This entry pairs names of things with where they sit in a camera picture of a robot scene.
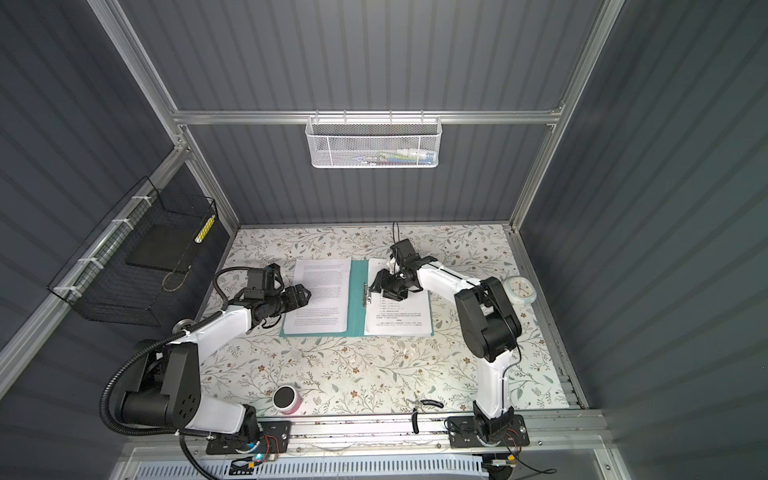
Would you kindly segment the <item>white paper sheets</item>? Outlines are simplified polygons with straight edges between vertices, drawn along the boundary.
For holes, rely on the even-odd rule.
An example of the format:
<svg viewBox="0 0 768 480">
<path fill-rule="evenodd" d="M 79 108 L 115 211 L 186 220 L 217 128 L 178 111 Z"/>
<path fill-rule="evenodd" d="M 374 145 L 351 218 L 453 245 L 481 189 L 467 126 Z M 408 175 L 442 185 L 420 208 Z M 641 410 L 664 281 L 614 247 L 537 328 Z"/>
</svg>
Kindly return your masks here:
<svg viewBox="0 0 768 480">
<path fill-rule="evenodd" d="M 366 283 L 370 286 L 376 273 L 386 267 L 384 259 L 369 259 Z M 371 294 L 371 303 L 365 308 L 365 336 L 422 337 L 433 334 L 431 305 L 426 291 L 410 293 L 401 301 Z"/>
</svg>

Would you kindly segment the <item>teal plastic folder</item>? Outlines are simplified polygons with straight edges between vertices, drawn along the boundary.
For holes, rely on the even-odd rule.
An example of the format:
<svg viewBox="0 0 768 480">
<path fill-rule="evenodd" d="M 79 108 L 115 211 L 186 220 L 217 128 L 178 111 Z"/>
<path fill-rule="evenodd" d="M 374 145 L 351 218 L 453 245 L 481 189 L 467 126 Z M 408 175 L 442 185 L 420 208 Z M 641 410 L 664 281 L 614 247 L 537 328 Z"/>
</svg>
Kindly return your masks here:
<svg viewBox="0 0 768 480">
<path fill-rule="evenodd" d="M 343 333 L 326 335 L 288 336 L 280 331 L 282 337 L 364 337 L 365 308 L 362 303 L 363 284 L 367 281 L 367 260 L 351 260 L 347 330 Z"/>
</svg>

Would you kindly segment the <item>printed paper sheet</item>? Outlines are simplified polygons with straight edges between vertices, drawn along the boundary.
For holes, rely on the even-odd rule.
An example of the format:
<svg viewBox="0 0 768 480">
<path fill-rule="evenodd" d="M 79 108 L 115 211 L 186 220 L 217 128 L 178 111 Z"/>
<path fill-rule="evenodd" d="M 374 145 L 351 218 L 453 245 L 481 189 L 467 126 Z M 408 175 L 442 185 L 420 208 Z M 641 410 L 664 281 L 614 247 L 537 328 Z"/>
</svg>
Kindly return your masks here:
<svg viewBox="0 0 768 480">
<path fill-rule="evenodd" d="M 288 336 L 326 335 L 347 330 L 350 259 L 299 259 L 293 283 L 311 296 L 306 306 L 286 315 L 283 333 Z"/>
</svg>

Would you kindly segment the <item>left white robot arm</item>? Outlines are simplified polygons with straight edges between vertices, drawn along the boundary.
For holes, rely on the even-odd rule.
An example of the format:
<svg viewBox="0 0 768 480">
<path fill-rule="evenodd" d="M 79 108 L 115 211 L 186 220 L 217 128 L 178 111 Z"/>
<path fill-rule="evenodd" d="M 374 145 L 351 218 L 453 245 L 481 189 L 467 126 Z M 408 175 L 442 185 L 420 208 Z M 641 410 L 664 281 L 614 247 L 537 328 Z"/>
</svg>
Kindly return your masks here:
<svg viewBox="0 0 768 480">
<path fill-rule="evenodd" d="M 222 439 L 244 451 L 264 443 L 254 407 L 204 394 L 201 365 L 229 341 L 270 329 L 283 315 L 307 306 L 312 293 L 301 284 L 286 284 L 275 263 L 244 271 L 246 285 L 233 296 L 212 284 L 221 299 L 218 311 L 149 342 L 118 368 L 98 404 L 109 430 L 135 437 Z"/>
</svg>

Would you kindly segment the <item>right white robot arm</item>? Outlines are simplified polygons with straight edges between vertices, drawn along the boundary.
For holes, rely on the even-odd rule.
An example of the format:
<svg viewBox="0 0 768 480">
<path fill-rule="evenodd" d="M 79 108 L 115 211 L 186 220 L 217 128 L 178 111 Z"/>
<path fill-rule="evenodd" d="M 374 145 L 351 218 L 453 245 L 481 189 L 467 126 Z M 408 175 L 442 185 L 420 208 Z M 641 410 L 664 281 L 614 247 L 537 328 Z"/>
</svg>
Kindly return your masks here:
<svg viewBox="0 0 768 480">
<path fill-rule="evenodd" d="M 449 301 L 457 312 L 462 339 L 477 358 L 475 436 L 489 446 L 530 444 L 525 427 L 514 424 L 519 416 L 507 393 L 508 371 L 521 356 L 518 338 L 523 328 L 501 280 L 455 272 L 433 256 L 418 254 L 404 239 L 390 246 L 387 266 L 376 273 L 371 290 L 394 301 L 424 291 Z"/>
</svg>

